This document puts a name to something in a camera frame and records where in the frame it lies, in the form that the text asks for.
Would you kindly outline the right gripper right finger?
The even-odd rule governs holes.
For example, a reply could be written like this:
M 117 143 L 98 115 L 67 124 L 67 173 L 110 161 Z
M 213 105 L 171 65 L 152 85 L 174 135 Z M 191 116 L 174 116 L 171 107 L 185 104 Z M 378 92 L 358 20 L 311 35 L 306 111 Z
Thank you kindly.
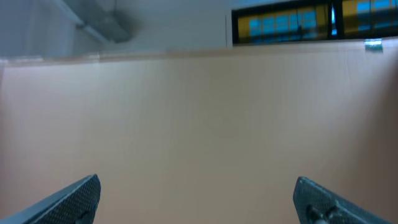
M 389 224 L 306 177 L 297 179 L 293 201 L 300 223 Z

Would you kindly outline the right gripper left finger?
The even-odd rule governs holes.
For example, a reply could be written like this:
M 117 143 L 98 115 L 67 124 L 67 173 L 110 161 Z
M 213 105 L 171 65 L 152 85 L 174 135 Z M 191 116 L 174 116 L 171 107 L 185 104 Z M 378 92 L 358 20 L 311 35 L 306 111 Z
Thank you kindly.
M 1 220 L 2 224 L 93 224 L 101 183 L 89 175 L 32 206 Z

